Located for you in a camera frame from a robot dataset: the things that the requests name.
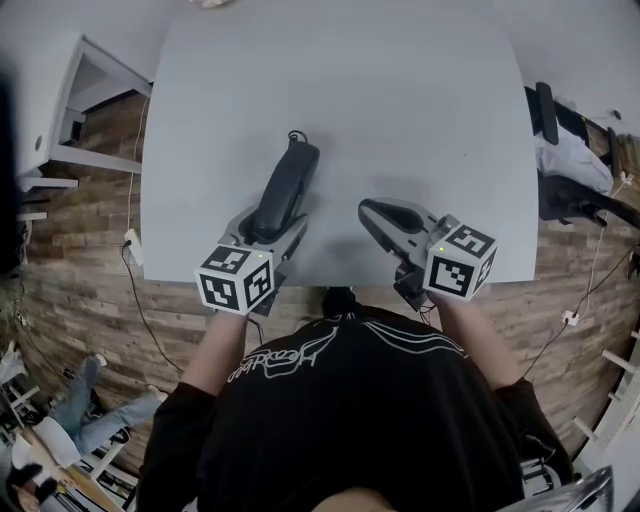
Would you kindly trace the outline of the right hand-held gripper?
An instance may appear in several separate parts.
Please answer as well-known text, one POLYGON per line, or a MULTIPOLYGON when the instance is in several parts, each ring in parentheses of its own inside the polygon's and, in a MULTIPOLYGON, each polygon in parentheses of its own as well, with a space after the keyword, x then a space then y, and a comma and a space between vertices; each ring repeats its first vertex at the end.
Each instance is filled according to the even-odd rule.
POLYGON ((363 227, 400 265, 394 289, 419 310, 430 292, 468 302, 487 280, 497 254, 493 237, 418 204, 367 198, 358 206, 363 227))

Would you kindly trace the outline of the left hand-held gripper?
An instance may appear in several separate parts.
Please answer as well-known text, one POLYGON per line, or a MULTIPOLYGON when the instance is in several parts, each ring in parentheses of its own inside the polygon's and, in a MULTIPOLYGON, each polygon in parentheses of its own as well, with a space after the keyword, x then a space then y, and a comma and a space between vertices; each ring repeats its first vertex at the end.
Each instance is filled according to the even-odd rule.
POLYGON ((271 242, 258 249, 254 217, 259 204, 246 208, 227 225, 219 243, 195 269, 196 285, 204 306, 240 316, 268 316, 284 277, 275 261, 288 261, 308 229, 308 216, 299 215, 271 242))

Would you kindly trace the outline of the person's left forearm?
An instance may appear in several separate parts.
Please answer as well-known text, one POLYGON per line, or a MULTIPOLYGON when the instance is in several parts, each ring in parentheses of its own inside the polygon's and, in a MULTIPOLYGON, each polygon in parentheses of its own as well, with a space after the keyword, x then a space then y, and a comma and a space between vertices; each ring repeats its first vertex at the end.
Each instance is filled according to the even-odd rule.
POLYGON ((216 312, 180 382, 218 396, 244 357, 247 327, 246 316, 216 312))

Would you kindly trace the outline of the person's right forearm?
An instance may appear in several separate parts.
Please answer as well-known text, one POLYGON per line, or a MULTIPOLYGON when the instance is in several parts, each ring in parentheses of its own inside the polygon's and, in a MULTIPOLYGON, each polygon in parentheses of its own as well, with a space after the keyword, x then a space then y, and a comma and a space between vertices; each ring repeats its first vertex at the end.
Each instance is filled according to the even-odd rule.
POLYGON ((433 292, 428 297, 443 334, 467 352, 492 389, 511 386, 522 377, 515 355, 477 304, 433 292))

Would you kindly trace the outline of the grey table top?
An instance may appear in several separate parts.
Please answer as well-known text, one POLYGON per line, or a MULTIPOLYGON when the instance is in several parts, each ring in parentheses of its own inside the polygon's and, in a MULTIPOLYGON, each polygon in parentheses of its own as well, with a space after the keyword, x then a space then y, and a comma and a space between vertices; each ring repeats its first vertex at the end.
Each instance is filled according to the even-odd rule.
POLYGON ((396 260, 360 224, 386 197, 497 240, 493 282, 534 275, 535 150, 521 74, 489 0, 187 5, 167 36, 143 149, 149 280, 190 282, 255 204, 290 131, 320 150, 289 283, 382 286, 396 260))

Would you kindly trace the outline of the black office chair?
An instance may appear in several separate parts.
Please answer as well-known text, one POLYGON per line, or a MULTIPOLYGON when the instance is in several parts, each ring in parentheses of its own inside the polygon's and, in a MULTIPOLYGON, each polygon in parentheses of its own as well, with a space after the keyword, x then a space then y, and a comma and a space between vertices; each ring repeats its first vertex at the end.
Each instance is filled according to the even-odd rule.
MULTIPOLYGON (((558 128, 580 137, 584 144, 610 169, 614 181, 622 171, 620 147, 616 132, 602 129, 588 118, 554 100, 551 87, 538 82, 525 89, 533 136, 541 133, 546 141, 558 144, 558 128)), ((538 212, 543 221, 558 221, 568 225, 585 219, 605 228, 607 221, 601 212, 611 213, 640 230, 640 212, 626 203, 601 194, 562 176, 538 173, 538 212)))

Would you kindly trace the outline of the white power strip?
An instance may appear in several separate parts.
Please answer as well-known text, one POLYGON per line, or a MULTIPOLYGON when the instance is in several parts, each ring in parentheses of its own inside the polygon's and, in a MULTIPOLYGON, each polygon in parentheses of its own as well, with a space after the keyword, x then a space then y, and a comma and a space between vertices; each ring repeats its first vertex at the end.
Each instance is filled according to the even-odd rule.
POLYGON ((134 258, 137 266, 144 265, 144 255, 141 244, 141 239, 135 228, 129 228, 125 235, 125 247, 129 249, 129 252, 134 258))

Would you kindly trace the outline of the light grey cloth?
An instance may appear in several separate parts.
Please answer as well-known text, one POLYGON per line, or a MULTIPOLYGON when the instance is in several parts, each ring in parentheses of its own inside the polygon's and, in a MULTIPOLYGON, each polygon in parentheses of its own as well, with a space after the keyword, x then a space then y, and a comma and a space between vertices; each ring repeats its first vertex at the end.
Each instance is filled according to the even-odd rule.
POLYGON ((562 176, 601 194, 608 195, 614 178, 610 169, 584 144, 584 141, 558 128, 558 144, 534 136, 536 165, 544 176, 562 176))

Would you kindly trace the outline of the person's black shirt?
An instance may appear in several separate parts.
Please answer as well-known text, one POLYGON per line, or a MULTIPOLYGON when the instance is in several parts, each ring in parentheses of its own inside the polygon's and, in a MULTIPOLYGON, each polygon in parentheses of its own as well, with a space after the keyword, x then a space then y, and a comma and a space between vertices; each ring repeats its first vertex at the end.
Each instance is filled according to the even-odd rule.
POLYGON ((382 312, 337 314, 237 363, 213 392, 158 408, 137 512, 310 512, 340 492, 398 512, 495 512, 523 466, 573 479, 532 384, 493 386, 460 342, 382 312))

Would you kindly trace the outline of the white side table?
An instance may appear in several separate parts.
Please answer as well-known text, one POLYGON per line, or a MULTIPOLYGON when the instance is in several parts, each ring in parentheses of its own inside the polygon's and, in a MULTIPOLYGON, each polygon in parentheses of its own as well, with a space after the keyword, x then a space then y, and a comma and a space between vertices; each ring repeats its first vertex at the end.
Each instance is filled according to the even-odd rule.
POLYGON ((16 64, 17 179, 23 191, 35 187, 75 188, 69 179, 43 178, 39 168, 59 161, 126 172, 141 172, 134 160, 70 147, 60 142, 68 101, 82 60, 149 98, 152 85, 79 33, 69 33, 33 49, 22 48, 16 64))

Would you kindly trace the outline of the black panel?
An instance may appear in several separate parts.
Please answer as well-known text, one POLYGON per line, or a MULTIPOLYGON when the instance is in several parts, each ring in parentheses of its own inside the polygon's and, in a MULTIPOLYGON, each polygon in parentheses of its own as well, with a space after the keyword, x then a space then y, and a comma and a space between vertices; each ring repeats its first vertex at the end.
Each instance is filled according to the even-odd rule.
POLYGON ((0 276, 19 264, 19 191, 16 183, 16 156, 13 98, 10 83, 0 74, 0 276))

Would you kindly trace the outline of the white slatted rack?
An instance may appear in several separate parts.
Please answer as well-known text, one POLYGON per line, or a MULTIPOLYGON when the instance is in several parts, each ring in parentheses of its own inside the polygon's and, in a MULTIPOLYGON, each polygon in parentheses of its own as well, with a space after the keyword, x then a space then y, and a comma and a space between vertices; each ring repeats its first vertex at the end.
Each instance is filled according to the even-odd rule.
POLYGON ((579 417, 573 418, 573 425, 586 438, 576 456, 582 470, 595 468, 625 436, 640 435, 640 332, 632 331, 631 340, 633 349, 627 359, 609 350, 601 352, 607 363, 622 371, 620 383, 608 393, 609 402, 601 419, 590 427, 579 417))

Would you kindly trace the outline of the shiny metal frame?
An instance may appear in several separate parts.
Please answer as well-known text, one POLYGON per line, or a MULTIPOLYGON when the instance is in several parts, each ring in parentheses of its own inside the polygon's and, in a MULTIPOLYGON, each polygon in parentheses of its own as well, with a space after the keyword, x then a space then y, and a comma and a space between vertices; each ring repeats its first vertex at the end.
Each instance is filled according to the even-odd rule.
POLYGON ((614 474, 606 466, 588 477, 527 500, 518 512, 614 512, 614 474))

